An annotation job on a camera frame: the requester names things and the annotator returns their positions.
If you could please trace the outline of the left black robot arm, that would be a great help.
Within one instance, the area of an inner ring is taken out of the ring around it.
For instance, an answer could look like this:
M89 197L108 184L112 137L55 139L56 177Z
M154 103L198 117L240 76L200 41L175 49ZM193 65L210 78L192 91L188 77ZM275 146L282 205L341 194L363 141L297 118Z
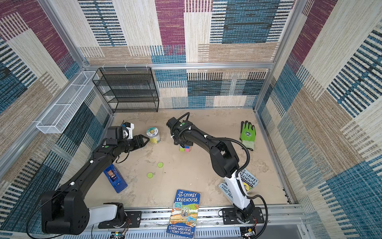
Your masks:
M79 235L86 227L107 221L124 224L127 216L122 204L107 203L88 208L85 196L98 177L122 153L143 148L149 138L136 135L131 139L104 139L90 160L66 183L55 191L41 195L41 228L46 234Z

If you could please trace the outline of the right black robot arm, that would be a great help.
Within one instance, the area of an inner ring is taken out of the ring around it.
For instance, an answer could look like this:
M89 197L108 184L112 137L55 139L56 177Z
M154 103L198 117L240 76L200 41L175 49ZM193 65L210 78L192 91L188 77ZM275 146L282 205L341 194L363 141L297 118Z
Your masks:
M245 149L247 159L245 164L240 167L239 157L232 145L233 143L240 144L239 141L224 137L213 137L197 128L190 121L180 121L174 117L168 120L167 127L170 129L175 145L192 146L196 144L209 153L213 170L224 179L231 192L232 204L236 210L237 219L242 223L250 221L255 205L249 199L239 178L240 172L249 164L249 151Z

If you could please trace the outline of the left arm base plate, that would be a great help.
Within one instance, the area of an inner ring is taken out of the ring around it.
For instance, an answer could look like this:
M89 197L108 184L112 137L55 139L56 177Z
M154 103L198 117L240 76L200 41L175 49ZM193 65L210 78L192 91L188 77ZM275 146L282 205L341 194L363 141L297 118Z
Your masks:
M102 222L98 229L124 229L139 228L141 222L141 211L117 212L113 220Z

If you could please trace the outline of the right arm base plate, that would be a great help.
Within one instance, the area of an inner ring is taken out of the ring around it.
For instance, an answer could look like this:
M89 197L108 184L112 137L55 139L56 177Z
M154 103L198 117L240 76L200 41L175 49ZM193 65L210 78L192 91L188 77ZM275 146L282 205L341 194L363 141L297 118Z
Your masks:
M255 207L252 215L249 217L249 221L242 222L236 217L236 211L234 208L223 208L219 210L218 215L222 217L224 225L234 224L263 224L265 222L265 214L260 207Z

